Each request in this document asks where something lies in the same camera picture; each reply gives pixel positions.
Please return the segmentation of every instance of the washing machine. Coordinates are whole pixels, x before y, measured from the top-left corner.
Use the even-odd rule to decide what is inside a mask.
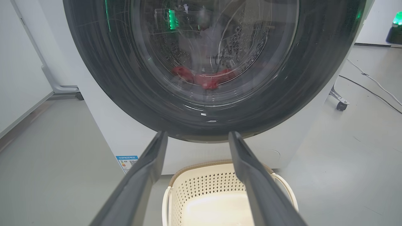
[[[230,159],[230,131],[241,133],[262,163],[285,167],[371,6],[365,0],[40,1],[118,164],[128,171],[156,132],[167,131],[162,174]]]

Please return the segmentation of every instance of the blue label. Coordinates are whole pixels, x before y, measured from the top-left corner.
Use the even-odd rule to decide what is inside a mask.
[[[131,156],[116,156],[117,160],[129,160],[129,159],[135,159],[138,160],[138,157],[136,155],[131,155]]]

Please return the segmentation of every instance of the perforated basket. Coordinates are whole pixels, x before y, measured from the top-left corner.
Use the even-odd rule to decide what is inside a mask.
[[[296,211],[296,197],[289,184],[272,169],[267,172],[285,188]],[[162,202],[163,226],[253,226],[244,184],[231,160],[207,162],[178,171],[170,180]]]

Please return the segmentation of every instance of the washing machine door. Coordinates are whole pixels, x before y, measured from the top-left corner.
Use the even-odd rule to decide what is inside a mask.
[[[303,108],[347,54],[365,0],[64,0],[104,92],[149,128],[248,137]]]

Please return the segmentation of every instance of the white washing machine body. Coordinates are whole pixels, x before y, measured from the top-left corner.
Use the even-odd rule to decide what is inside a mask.
[[[155,136],[156,131],[141,124],[123,111],[98,85],[74,43],[63,1],[38,1],[59,48],[55,49],[55,52],[58,53],[59,60],[65,61],[73,81],[79,87],[114,156],[140,157]],[[363,17],[367,14],[369,6],[371,4],[366,4]],[[359,23],[358,30],[362,26],[362,23]],[[320,113],[345,60],[346,58],[322,90],[297,113],[277,126],[245,139],[261,162],[271,168],[282,168],[290,162],[308,134],[317,114]],[[188,165],[224,159],[231,159],[227,142],[189,142],[169,137],[162,174],[174,174]]]

